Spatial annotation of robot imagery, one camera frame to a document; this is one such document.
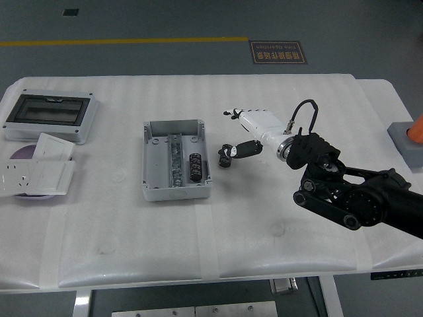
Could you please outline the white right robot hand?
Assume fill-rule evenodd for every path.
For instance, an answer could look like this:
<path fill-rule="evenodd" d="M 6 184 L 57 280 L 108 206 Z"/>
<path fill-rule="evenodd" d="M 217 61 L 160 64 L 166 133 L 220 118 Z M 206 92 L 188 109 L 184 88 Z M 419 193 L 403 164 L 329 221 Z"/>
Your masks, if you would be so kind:
<path fill-rule="evenodd" d="M 269 146 L 276 157 L 286 161 L 292 137 L 284 133 L 283 123 L 268 110 L 233 109 L 224 111 L 225 116 L 239 120 L 240 124 L 262 145 Z"/>

